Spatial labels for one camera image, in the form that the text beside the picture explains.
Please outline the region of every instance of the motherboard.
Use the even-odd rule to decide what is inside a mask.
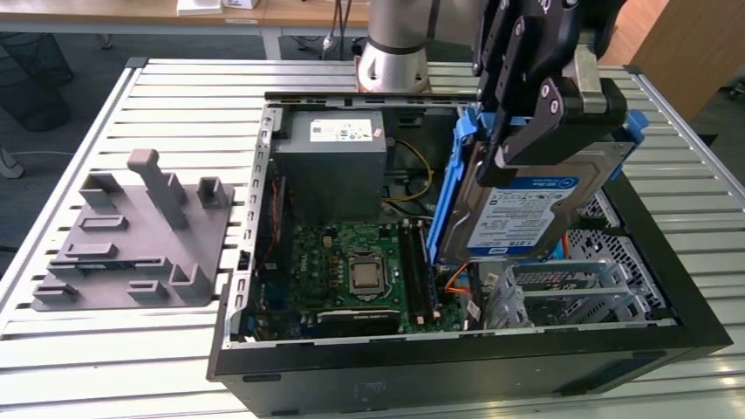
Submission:
[[[399,246],[405,229],[395,223],[295,227],[289,281],[269,287],[265,297],[270,306],[283,300],[283,311],[297,316],[274,324],[274,339],[461,329],[458,301],[437,298],[434,274],[423,261],[431,275],[411,278],[414,257]]]

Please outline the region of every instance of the power supply label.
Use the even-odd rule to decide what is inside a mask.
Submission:
[[[370,120],[313,120],[310,122],[311,142],[350,142],[373,140]]]
[[[575,177],[517,177],[506,187],[493,188],[467,240],[478,256],[526,252],[554,219],[550,207],[571,195]]]

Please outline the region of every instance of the blue plastic bracket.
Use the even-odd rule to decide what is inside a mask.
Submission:
[[[626,133],[629,134],[629,138],[633,140],[633,142],[635,144],[630,148],[630,151],[626,153],[626,157],[623,158],[623,161],[626,161],[630,154],[633,153],[633,151],[637,149],[641,142],[643,141],[643,131],[642,130],[647,126],[649,126],[649,120],[647,120],[647,117],[643,116],[643,113],[641,111],[637,111],[635,109],[631,109],[630,111],[626,112],[626,125],[625,125],[623,129],[626,130]],[[615,168],[615,170],[613,170],[613,173],[611,173],[610,178],[609,178],[610,180],[613,180],[613,179],[615,179],[615,177],[618,177],[618,174],[621,173],[621,171],[623,169],[623,161],[618,164],[618,167]]]
[[[463,144],[467,138],[478,131],[478,124],[491,121],[493,127],[493,114],[475,113],[475,109],[467,107],[457,119],[455,128],[453,128],[453,150],[450,152],[450,160],[445,169],[445,180],[442,181],[442,190],[437,199],[437,207],[434,209],[434,219],[431,220],[431,227],[427,234],[427,255],[429,263],[437,262],[437,246],[439,238],[442,237],[443,228],[446,225],[446,218],[450,215],[455,193],[455,187],[463,180],[465,162],[461,156]]]

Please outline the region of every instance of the slotted aluminum surface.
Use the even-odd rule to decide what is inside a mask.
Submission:
[[[474,93],[467,64],[431,64],[438,93]],[[651,122],[625,173],[734,345],[714,356],[645,375],[603,395],[371,412],[370,416],[743,417],[745,213],[741,186],[722,170],[643,78],[602,70]],[[201,308],[37,313],[31,288],[82,205],[89,170],[138,182],[125,169],[131,148],[157,148],[181,183],[218,175],[235,187],[225,244],[246,213],[246,179],[265,91],[354,90],[350,63],[151,59],[126,69],[59,185],[0,281],[0,415],[145,418],[251,417],[221,384],[205,380],[215,302]],[[222,250],[219,265],[235,264]],[[226,280],[221,275],[217,289]]]

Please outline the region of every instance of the floor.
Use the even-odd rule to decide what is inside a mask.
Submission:
[[[95,118],[105,97],[129,57],[157,58],[235,58],[262,59],[262,41],[258,37],[201,36],[114,36],[114,47],[102,50],[93,35],[57,35],[74,79],[61,88],[70,108],[70,120],[46,133],[29,133],[0,111],[0,144],[10,153],[58,151],[73,153]],[[298,42],[309,46],[298,50]],[[281,40],[285,59],[317,59],[314,42],[303,39]],[[435,43],[427,47],[434,61],[469,61],[467,48]],[[717,95],[694,121],[701,134],[718,134],[713,151],[719,156],[741,182],[745,182],[745,144],[739,133],[745,129],[745,98],[738,102]],[[18,180],[0,179],[0,246],[17,247],[46,202],[59,175],[66,167],[67,155],[17,155],[25,174]],[[0,251],[0,274],[10,263],[13,254]]]

